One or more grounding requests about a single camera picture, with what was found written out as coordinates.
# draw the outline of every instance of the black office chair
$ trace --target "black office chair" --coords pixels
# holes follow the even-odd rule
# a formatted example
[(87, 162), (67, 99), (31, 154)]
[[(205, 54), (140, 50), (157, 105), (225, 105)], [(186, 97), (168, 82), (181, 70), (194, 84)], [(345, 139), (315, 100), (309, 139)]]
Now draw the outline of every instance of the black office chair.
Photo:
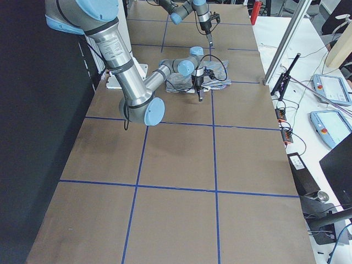
[[(319, 4), (321, 0), (313, 0), (307, 10), (307, 15), (310, 21), (313, 21), (314, 17), (319, 14)], [(279, 11), (279, 17), (282, 17), (283, 12), (293, 14), (298, 6), (299, 0), (284, 0)]]

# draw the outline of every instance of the gray floor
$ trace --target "gray floor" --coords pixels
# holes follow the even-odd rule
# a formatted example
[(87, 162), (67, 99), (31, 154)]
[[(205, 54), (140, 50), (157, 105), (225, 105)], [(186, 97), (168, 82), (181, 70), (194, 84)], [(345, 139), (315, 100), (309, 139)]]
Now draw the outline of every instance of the gray floor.
[[(273, 17), (277, 16), (280, 10), (280, 7), (283, 3), (283, 0), (272, 0), (271, 3), (271, 14)], [(289, 13), (284, 13), (284, 17), (291, 16)], [(320, 14), (314, 17), (312, 23), (316, 31), (318, 32), (319, 35), (321, 35), (321, 27), (325, 23), (326, 19), (328, 18), (329, 14), (327, 11), (324, 9), (323, 6), (320, 6)]]

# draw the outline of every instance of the robotic arm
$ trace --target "robotic arm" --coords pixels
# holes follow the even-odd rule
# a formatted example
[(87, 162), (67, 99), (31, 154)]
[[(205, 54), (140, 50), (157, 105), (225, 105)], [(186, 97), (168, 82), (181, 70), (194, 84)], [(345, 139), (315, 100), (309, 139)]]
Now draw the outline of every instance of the robotic arm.
[(215, 12), (211, 14), (208, 11), (206, 0), (186, 0), (180, 7), (176, 6), (171, 0), (154, 0), (155, 3), (164, 8), (170, 15), (172, 22), (175, 25), (181, 23), (190, 13), (195, 11), (198, 16), (198, 21), (201, 29), (205, 32), (209, 45), (213, 46), (213, 39), (211, 36), (212, 27), (211, 20), (216, 19), (220, 23), (220, 15)]
[(188, 58), (162, 61), (159, 68), (143, 81), (118, 31), (117, 14), (118, 1), (115, 0), (46, 0), (49, 27), (85, 34), (97, 43), (122, 87), (121, 115), (132, 122), (157, 125), (163, 118), (165, 106), (153, 92), (171, 73), (187, 76), (194, 72), (197, 75), (203, 67), (203, 49), (193, 47)]

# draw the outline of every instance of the white desk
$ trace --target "white desk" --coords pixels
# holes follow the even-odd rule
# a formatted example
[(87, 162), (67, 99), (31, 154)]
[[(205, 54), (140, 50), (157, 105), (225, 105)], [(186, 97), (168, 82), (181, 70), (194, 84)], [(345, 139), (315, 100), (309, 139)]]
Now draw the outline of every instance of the white desk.
[[(290, 22), (290, 18), (276, 18), (276, 17), (264, 17), (260, 16), (257, 18), (256, 25), (254, 26), (254, 34), (256, 37), (257, 44), (261, 51), (261, 60), (264, 66), (265, 71), (270, 64), (275, 47), (278, 47), (281, 41), (281, 38)], [(304, 19), (299, 27), (298, 32), (292, 39), (292, 42), (288, 48), (287, 56), (283, 59), (282, 64), (284, 66), (289, 66), (293, 61), (292, 59), (296, 56), (297, 53), (301, 53), (301, 56), (306, 56), (309, 53), (315, 52), (320, 48), (324, 47), (323, 42), (321, 41), (316, 30), (312, 26), (309, 19)], [(310, 80), (314, 73), (322, 73), (323, 62), (322, 58), (327, 53), (327, 49), (323, 48), (320, 51), (306, 57), (300, 58), (293, 70), (291, 71), (291, 76), (299, 81)], [(332, 68), (324, 67), (324, 73), (331, 72)], [(284, 69), (282, 67), (278, 68), (273, 79), (269, 83), (270, 90), (273, 89), (278, 77)], [(339, 70), (335, 70), (329, 75), (342, 76)], [(302, 98), (304, 87), (299, 84), (291, 82), (287, 88), (284, 98), (289, 99), (294, 102), (299, 102)], [(294, 103), (286, 101), (286, 106), (296, 107)], [(319, 103), (317, 98), (308, 90), (305, 91), (305, 94), (300, 102), (299, 110), (295, 117), (295, 124), (293, 121), (295, 110), (293, 108), (288, 108), (286, 112), (288, 122), (294, 124), (294, 133), (299, 135), (307, 144), (307, 150), (302, 155), (302, 159), (309, 169), (310, 173), (314, 177), (315, 181), (321, 188), (321, 190), (328, 193), (330, 200), (329, 202), (338, 205), (339, 202), (335, 197), (330, 185), (328, 184), (321, 167), (319, 165), (319, 160), (321, 160), (330, 149), (323, 143), (321, 138), (315, 131), (315, 128), (310, 122), (309, 113), (312, 111), (319, 111), (325, 109), (334, 109), (330, 105)], [(293, 136), (294, 143), (288, 145), (286, 151), (287, 153), (298, 152), (302, 153), (304, 150), (304, 144), (295, 136)], [(326, 263), (328, 259), (328, 254), (333, 249), (333, 244), (329, 245), (317, 245), (314, 241), (314, 238), (311, 237), (311, 244), (315, 254), (317, 264)], [(334, 264), (346, 264), (352, 262), (351, 257), (352, 245), (350, 246), (341, 246), (339, 245), (335, 251), (333, 261)]]

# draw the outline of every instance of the red cylinder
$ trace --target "red cylinder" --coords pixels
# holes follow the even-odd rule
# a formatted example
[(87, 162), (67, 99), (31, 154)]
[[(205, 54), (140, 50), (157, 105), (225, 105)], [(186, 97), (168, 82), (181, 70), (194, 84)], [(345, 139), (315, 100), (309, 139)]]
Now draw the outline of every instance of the red cylinder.
[(259, 11), (260, 11), (261, 6), (262, 6), (262, 2), (261, 1), (256, 0), (254, 2), (254, 7), (253, 7), (253, 10), (252, 10), (252, 14), (251, 14), (251, 23), (252, 23), (252, 25), (255, 25), (255, 21), (257, 21), (257, 17), (259, 15)]

